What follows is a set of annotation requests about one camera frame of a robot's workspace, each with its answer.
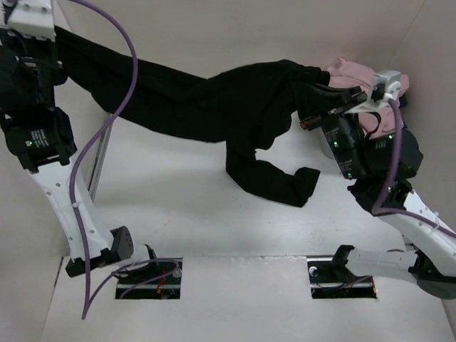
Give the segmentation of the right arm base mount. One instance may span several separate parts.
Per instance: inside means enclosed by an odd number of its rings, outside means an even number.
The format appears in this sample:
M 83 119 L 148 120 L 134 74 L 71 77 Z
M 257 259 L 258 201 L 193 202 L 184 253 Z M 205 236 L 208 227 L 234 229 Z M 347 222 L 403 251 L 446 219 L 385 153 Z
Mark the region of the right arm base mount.
M 347 268 L 354 246 L 341 245 L 334 255 L 306 258 L 312 299 L 377 299 L 372 276 L 355 276 Z

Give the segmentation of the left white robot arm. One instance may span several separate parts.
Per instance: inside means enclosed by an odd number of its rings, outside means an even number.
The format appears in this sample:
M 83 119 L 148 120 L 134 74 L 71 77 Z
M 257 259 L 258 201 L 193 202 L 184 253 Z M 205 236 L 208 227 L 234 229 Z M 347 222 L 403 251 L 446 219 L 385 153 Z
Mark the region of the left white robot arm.
M 66 273 L 88 274 L 108 265 L 135 268 L 144 284 L 159 278 L 150 246 L 134 241 L 129 229 L 107 228 L 95 215 L 78 173 L 81 153 L 70 118 L 55 104 L 54 88 L 66 81 L 54 42 L 1 30 L 1 130 L 16 156 L 46 194 L 70 248 Z

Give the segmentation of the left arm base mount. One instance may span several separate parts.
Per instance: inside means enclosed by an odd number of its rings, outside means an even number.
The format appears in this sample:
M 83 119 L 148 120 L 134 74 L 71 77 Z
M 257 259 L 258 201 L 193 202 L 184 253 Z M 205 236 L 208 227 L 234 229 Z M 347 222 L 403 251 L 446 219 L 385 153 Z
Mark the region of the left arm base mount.
M 147 246 L 149 263 L 140 262 L 115 275 L 118 300 L 179 299 L 182 282 L 182 259 L 158 258 Z

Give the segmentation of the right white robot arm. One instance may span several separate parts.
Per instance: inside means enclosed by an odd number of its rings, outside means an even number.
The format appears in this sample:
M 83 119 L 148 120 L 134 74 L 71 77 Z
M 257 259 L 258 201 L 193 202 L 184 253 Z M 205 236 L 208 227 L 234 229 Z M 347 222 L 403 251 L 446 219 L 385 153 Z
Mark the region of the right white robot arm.
M 454 299 L 455 233 L 410 183 L 423 154 L 415 136 L 400 126 L 396 91 L 377 85 L 369 95 L 358 87 L 313 85 L 308 98 L 299 110 L 301 127 L 322 129 L 341 174 L 352 181 L 348 191 L 357 204 L 397 229 L 405 243 L 384 252 L 343 244 L 331 258 L 311 263 L 312 286 L 325 297 L 339 298 L 380 276 L 415 284 L 439 299 Z M 375 139 L 363 134 L 357 114 L 377 113 L 385 106 L 393 110 L 394 131 Z

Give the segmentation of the black trousers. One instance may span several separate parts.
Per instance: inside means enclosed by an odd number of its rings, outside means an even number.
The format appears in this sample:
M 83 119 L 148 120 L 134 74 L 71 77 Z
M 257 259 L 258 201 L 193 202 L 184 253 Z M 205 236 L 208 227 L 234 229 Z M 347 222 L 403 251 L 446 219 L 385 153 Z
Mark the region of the black trousers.
M 327 85 L 326 71 L 288 60 L 254 63 L 211 78 L 194 76 L 56 29 L 58 57 L 69 78 L 108 113 L 156 133 L 225 143 L 227 174 L 245 191 L 293 207 L 304 206 L 320 172 L 301 167 L 288 174 L 259 160 L 318 101 L 311 86 Z

